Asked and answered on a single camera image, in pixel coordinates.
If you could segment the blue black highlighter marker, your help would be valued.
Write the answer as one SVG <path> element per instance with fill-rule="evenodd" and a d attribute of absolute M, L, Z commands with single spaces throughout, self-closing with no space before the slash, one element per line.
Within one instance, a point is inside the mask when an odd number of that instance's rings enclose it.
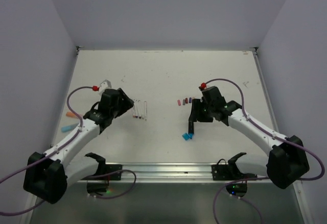
<path fill-rule="evenodd" d="M 194 135 L 194 122 L 192 120 L 189 120 L 188 122 L 188 136 L 190 139 L 193 138 Z"/>

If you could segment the red capped white pen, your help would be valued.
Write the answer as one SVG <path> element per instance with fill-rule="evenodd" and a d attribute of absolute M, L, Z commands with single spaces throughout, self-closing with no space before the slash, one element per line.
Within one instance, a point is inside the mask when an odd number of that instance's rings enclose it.
<path fill-rule="evenodd" d="M 138 100 L 135 100 L 135 112 L 138 118 L 141 118 L 141 114 L 138 109 Z"/>

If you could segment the blue capped white pen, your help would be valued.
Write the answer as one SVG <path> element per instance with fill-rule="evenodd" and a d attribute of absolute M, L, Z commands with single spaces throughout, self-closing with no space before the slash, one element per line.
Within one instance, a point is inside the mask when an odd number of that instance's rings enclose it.
<path fill-rule="evenodd" d="M 138 100 L 138 110 L 139 110 L 139 117 L 140 117 L 141 119 L 144 119 L 144 117 L 143 117 L 142 103 L 141 103 L 140 100 Z"/>

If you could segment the pink capped marker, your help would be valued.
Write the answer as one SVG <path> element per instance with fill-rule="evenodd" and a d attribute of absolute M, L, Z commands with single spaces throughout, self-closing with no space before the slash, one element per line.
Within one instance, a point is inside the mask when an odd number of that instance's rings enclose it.
<path fill-rule="evenodd" d="M 145 118 L 145 121 L 147 121 L 147 118 L 148 118 L 147 101 L 144 101 L 144 118 Z"/>

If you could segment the orange highlighter marker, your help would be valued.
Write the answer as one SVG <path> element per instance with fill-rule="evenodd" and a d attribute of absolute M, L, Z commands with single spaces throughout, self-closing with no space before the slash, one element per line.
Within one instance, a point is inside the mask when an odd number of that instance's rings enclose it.
<path fill-rule="evenodd" d="M 83 115 L 81 115 L 81 114 L 74 114 L 73 112 L 70 112 L 70 111 L 66 112 L 65 116 L 70 117 L 70 118 L 75 118 L 75 119 L 79 119 L 80 117 L 81 118 L 83 117 Z"/>

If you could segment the blue highlighter cap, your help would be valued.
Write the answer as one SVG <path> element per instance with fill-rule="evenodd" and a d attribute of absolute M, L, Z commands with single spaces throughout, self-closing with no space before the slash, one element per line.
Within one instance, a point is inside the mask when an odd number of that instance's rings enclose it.
<path fill-rule="evenodd" d="M 192 134 L 184 133 L 182 134 L 182 137 L 185 141 L 192 139 Z"/>

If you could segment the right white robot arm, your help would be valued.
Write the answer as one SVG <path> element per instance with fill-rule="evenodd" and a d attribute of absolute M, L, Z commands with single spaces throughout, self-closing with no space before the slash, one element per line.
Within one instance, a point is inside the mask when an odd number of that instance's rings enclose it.
<path fill-rule="evenodd" d="M 188 134 L 193 136 L 195 122 L 224 123 L 255 143 L 264 156 L 244 152 L 230 158 L 224 165 L 212 165 L 214 180 L 238 180 L 256 176 L 268 177 L 285 189 L 310 169 L 303 143 L 297 136 L 287 137 L 252 118 L 242 104 L 227 102 L 216 86 L 200 87 L 202 98 L 192 101 Z"/>

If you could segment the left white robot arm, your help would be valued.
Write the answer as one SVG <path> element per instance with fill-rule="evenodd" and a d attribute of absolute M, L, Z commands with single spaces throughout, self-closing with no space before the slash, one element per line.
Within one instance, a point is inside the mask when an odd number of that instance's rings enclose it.
<path fill-rule="evenodd" d="M 115 118 L 128 112 L 134 102 L 121 89 L 105 89 L 101 99 L 80 119 L 80 124 L 55 146 L 28 158 L 23 189 L 40 199 L 57 203 L 67 188 L 82 179 L 107 180 L 120 175 L 121 166 L 109 169 L 105 158 L 87 153 L 80 160 L 74 157 L 98 137 Z"/>

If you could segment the light blue highlighter marker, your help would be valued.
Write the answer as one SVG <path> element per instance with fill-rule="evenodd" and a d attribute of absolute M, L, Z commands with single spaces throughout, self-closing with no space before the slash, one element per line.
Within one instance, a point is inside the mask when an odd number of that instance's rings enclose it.
<path fill-rule="evenodd" d="M 62 133 L 70 132 L 70 131 L 72 131 L 74 128 L 76 128 L 78 125 L 79 125 L 79 123 L 75 123 L 75 124 L 72 124 L 72 125 L 63 126 L 63 127 L 61 128 L 61 132 L 62 132 Z"/>

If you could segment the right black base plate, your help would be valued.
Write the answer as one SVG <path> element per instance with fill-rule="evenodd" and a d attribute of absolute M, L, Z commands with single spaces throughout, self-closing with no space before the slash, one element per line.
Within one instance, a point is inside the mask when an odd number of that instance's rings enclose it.
<path fill-rule="evenodd" d="M 257 177 L 257 175 L 251 173 L 241 173 L 236 166 L 236 159 L 230 159 L 224 164 L 221 164 L 221 161 L 211 165 L 213 181 L 233 181 Z"/>

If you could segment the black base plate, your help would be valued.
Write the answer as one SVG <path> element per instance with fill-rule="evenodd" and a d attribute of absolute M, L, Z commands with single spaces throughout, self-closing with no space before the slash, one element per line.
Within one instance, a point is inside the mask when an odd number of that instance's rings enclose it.
<path fill-rule="evenodd" d="M 230 159 L 224 164 L 221 164 L 221 161 L 211 165 L 213 181 L 233 181 L 257 177 L 257 175 L 251 173 L 241 173 L 236 166 L 236 159 Z"/>
<path fill-rule="evenodd" d="M 121 164 L 106 164 L 101 170 L 98 170 L 94 175 L 82 178 L 82 180 L 98 180 L 98 181 L 120 181 L 122 173 Z"/>

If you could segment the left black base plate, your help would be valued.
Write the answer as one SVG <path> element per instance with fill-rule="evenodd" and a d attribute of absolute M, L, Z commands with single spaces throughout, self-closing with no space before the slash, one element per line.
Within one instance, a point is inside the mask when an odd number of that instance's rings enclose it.
<path fill-rule="evenodd" d="M 94 175 L 82 178 L 82 180 L 98 180 L 98 181 L 120 181 L 122 173 L 121 164 L 106 164 L 101 170 L 98 170 Z"/>

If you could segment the aluminium frame rail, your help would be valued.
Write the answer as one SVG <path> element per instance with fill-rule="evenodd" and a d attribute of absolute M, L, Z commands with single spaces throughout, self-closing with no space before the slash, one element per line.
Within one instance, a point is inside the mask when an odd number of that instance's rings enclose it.
<path fill-rule="evenodd" d="M 106 164 L 99 163 L 94 159 L 85 158 L 72 162 L 64 170 L 65 179 L 69 186 L 82 180 L 82 178 L 94 175 Z M 213 181 L 210 163 L 122 163 L 121 181 L 133 179 L 132 172 L 139 181 L 143 182 L 210 182 Z M 236 166 L 241 173 L 251 173 L 257 177 L 267 177 L 268 171 L 265 161 L 249 161 L 238 159 Z"/>

